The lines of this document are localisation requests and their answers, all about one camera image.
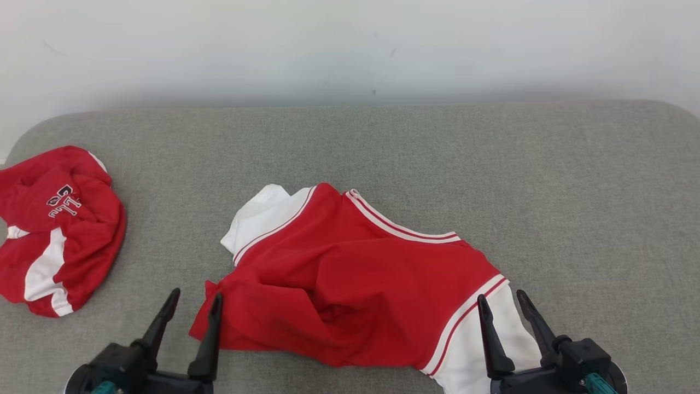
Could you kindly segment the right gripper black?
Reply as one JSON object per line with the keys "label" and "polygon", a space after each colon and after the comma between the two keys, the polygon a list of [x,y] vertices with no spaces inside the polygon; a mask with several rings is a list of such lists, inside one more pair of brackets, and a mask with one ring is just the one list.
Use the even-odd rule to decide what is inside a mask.
{"label": "right gripper black", "polygon": [[[527,292],[516,292],[523,317],[532,327],[535,341],[541,354],[540,366],[553,367],[557,363],[557,352],[553,348],[555,335],[536,309]],[[483,355],[487,376],[491,381],[491,394],[567,394],[567,388],[558,377],[555,369],[535,368],[517,373],[512,359],[507,357],[493,324],[493,313],[487,297],[477,297],[479,322],[481,327]]]}

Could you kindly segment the red shorts white stripe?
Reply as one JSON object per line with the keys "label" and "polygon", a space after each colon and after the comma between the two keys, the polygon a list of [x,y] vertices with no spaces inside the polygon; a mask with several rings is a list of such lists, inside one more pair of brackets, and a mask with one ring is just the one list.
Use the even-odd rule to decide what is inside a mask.
{"label": "red shorts white stripe", "polygon": [[107,168],[65,146],[0,170],[0,296],[38,316],[78,311],[103,284],[126,230]]}

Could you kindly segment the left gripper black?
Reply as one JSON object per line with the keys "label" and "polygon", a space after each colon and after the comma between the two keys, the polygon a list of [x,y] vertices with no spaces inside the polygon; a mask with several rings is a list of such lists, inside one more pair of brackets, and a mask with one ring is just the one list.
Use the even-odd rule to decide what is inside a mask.
{"label": "left gripper black", "polygon": [[[165,329],[177,309],[179,298],[180,288],[173,289],[145,334],[135,339],[130,345],[142,352],[147,370],[158,368],[158,352]],[[168,372],[147,373],[140,383],[129,383],[123,389],[123,394],[213,394],[213,382],[218,374],[223,303],[223,295],[217,293],[208,312],[207,331],[200,342],[197,356],[189,364],[187,375]]]}

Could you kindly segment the red jersey white sleeves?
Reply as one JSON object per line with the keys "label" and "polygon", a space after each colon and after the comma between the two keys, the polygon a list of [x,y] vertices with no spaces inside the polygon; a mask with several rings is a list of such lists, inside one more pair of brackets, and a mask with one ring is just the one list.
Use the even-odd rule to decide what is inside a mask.
{"label": "red jersey white sleeves", "polygon": [[333,367],[412,367],[445,394],[489,394],[477,297],[517,370],[539,367],[509,280],[454,232],[422,234],[356,190],[288,194],[269,184],[235,214],[221,244],[234,270],[205,284],[190,329],[201,340],[223,295],[220,346],[286,351]]}

